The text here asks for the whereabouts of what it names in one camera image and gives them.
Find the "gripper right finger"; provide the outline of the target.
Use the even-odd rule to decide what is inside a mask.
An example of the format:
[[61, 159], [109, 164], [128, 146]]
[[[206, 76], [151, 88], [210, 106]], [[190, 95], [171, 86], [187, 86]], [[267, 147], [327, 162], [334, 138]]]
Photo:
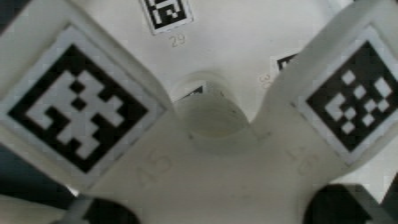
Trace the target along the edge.
[[320, 189], [302, 224], [391, 224], [391, 215], [359, 184], [331, 184]]

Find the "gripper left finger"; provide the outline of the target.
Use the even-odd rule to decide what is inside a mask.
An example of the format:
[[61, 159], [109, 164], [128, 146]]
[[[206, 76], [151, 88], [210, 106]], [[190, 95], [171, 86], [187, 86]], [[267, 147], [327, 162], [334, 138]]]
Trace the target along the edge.
[[141, 224], [141, 219], [121, 204], [80, 195], [62, 218], [52, 224]]

